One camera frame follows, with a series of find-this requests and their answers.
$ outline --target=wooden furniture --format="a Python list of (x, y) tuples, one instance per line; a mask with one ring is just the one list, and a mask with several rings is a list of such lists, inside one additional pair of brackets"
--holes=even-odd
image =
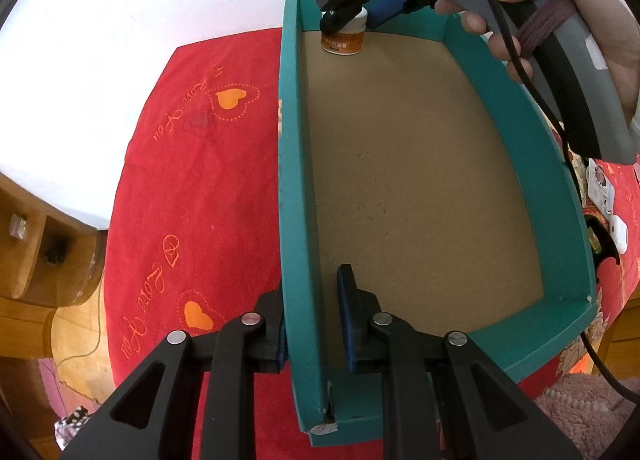
[(58, 416), (49, 407), (38, 361), (0, 357), (1, 404), (8, 410), (15, 431), (27, 440), (44, 460), (57, 460), (53, 425)]
[(42, 460), (41, 455), (18, 429), (0, 392), (0, 451), (12, 460)]
[(51, 325), (55, 309), (0, 297), (0, 356), (52, 357)]
[(605, 332), (598, 355), (618, 379), (640, 377), (640, 285)]
[[(26, 221), (22, 239), (12, 216)], [(79, 305), (96, 289), (106, 235), (0, 174), (0, 297), (43, 307)]]

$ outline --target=wooden floor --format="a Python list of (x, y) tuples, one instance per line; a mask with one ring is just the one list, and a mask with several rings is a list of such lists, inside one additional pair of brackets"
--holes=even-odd
[[(58, 364), (60, 379), (69, 388), (99, 404), (103, 403), (114, 390), (105, 319), (102, 282), (100, 282), (94, 295), (83, 305), (58, 309), (51, 329), (51, 348), (54, 362)], [(98, 338), (100, 345), (91, 355), (65, 360), (71, 356), (90, 352), (94, 349)]]

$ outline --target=orange heart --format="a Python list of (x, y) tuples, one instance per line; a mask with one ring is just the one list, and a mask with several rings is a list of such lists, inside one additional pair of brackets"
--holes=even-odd
[(216, 92), (218, 103), (225, 110), (231, 110), (238, 106), (238, 101), (246, 97), (246, 90), (241, 88), (228, 88), (222, 92)]
[(205, 314), (195, 301), (187, 301), (185, 303), (184, 318), (191, 328), (199, 328), (201, 330), (211, 330), (213, 328), (212, 318)]

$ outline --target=electrical cable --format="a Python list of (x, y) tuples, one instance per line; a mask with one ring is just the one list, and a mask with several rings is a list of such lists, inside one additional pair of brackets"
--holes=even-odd
[[(509, 29), (509, 25), (507, 23), (506, 18), (504, 17), (504, 12), (498, 3), (498, 0), (487, 0), (489, 2), (489, 7), (491, 8), (492, 13), (494, 14), (495, 20), (498, 23), (498, 28), (500, 29), (500, 36), (504, 40), (504, 45), (509, 52), (509, 57), (511, 58), (511, 63), (513, 63), (516, 72), (518, 73), (518, 77), (522, 81), (522, 84), (526, 87), (527, 91), (531, 94), (531, 97), (540, 107), (542, 113), (545, 114), (546, 118), (549, 119), (549, 122), (552, 124), (558, 135), (560, 136), (560, 140), (562, 141), (562, 156), (564, 158), (564, 162), (566, 166), (569, 168), (569, 173), (571, 174), (571, 178), (574, 181), (575, 190), (578, 193), (578, 199), (580, 198), (580, 186), (578, 185), (578, 178), (575, 175), (574, 166), (571, 163), (571, 158), (569, 156), (569, 144), (566, 140), (566, 133), (564, 132), (564, 128), (556, 118), (556, 116), (549, 108), (545, 99), (542, 97), (536, 86), (531, 81), (530, 77), (527, 75), (527, 72), (524, 70), (522, 66), (522, 62), (520, 61), (520, 55), (516, 50), (515, 44), (513, 43), (513, 38), (511, 37), (511, 31)], [(580, 334), (582, 338), (582, 342), (587, 348), (587, 353), (591, 357), (591, 360), (596, 365), (602, 377), (610, 384), (610, 386), (620, 394), (626, 400), (631, 401), (634, 404), (640, 403), (640, 395), (634, 393), (629, 390), (626, 386), (623, 386), (619, 380), (615, 378), (615, 376), (609, 371), (609, 369), (604, 365), (602, 360), (598, 357), (598, 354), (591, 346), (587, 335), (582, 332)]]
[(595, 364), (598, 370), (600, 370), (602, 377), (604, 377), (605, 380), (611, 385), (611, 388), (616, 390), (618, 394), (626, 398), (626, 400), (630, 400), (635, 404), (640, 404), (640, 395), (629, 390), (629, 388), (624, 386), (622, 383), (620, 383), (619, 380), (617, 380), (614, 377), (614, 375), (604, 365), (604, 363), (602, 362), (602, 359), (598, 357), (596, 350), (594, 350), (593, 347), (591, 346), (591, 343), (589, 342), (589, 338), (587, 337), (587, 334), (585, 334), (584, 332), (581, 332), (580, 337), (582, 338), (584, 347), (587, 348), (587, 353), (589, 354), (589, 357), (593, 361), (593, 364)]
[(94, 354), (95, 351), (100, 346), (100, 341), (102, 339), (102, 325), (100, 323), (100, 294), (101, 294), (101, 292), (102, 292), (102, 282), (100, 282), (98, 284), (98, 342), (95, 344), (94, 348), (90, 352), (87, 352), (86, 354), (78, 354), (78, 355), (72, 355), (72, 356), (69, 356), (69, 357), (65, 357), (62, 361), (60, 361), (60, 363), (56, 364), (56, 370), (57, 371), (60, 371), (60, 364), (66, 363), (67, 361), (70, 361), (71, 359), (80, 359), (82, 357), (89, 357), (90, 355)]

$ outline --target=small jar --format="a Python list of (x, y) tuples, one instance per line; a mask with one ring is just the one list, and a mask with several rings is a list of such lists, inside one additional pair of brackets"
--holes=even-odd
[(356, 17), (337, 33), (331, 36), (322, 34), (320, 45), (324, 50), (333, 54), (342, 56), (357, 54), (362, 50), (366, 25), (367, 10), (363, 7)]

